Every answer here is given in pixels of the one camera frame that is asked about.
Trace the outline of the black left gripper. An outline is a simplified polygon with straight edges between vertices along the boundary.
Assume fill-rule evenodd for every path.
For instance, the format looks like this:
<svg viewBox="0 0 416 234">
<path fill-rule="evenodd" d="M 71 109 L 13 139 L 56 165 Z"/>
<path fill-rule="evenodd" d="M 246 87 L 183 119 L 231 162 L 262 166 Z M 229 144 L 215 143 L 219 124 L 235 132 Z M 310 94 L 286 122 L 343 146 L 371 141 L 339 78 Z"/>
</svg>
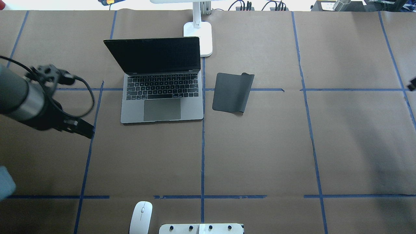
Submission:
<svg viewBox="0 0 416 234">
<path fill-rule="evenodd" d="M 40 91 L 43 104 L 40 106 L 40 112 L 25 120 L 25 124 L 40 131 L 56 129 L 75 132 L 77 130 L 77 134 L 92 139 L 95 135 L 95 127 L 83 119 L 65 114 L 61 104 L 53 99 L 58 84 L 73 85 L 76 76 L 68 71 L 58 69 L 54 65 L 31 67 L 30 69 L 31 72 L 26 76 L 31 81 L 37 82 L 34 87 L 36 91 Z"/>
</svg>

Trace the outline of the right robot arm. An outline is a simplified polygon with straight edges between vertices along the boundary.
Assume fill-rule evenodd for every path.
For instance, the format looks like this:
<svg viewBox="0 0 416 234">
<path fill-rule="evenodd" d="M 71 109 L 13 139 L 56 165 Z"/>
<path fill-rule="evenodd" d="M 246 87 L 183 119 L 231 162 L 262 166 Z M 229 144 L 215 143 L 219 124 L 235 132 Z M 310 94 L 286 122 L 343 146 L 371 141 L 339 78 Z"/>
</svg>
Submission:
<svg viewBox="0 0 416 234">
<path fill-rule="evenodd" d="M 411 92 L 416 90 L 416 77 L 410 80 L 409 84 L 407 85 L 407 89 Z"/>
</svg>

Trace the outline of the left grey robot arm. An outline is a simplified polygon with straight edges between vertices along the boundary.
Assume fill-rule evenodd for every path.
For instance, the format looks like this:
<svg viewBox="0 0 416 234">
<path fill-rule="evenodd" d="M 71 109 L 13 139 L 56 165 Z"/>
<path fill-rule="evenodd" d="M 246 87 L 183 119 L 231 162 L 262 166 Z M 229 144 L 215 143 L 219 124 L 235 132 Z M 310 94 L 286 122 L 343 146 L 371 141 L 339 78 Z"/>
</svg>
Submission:
<svg viewBox="0 0 416 234">
<path fill-rule="evenodd" d="M 56 129 L 92 139 L 94 126 L 63 111 L 53 96 L 57 85 L 84 80 L 54 65 L 31 68 L 25 77 L 1 65 L 1 114 L 39 131 Z"/>
</svg>

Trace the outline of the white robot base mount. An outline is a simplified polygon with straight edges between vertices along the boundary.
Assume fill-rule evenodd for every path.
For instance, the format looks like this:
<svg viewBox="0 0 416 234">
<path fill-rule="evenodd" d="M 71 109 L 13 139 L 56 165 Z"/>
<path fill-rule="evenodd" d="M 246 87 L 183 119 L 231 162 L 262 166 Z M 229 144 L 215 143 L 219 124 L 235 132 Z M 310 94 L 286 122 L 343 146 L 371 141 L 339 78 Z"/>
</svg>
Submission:
<svg viewBox="0 0 416 234">
<path fill-rule="evenodd" d="M 165 224 L 159 228 L 159 234 L 244 234 L 242 224 L 206 223 L 206 224 Z"/>
</svg>

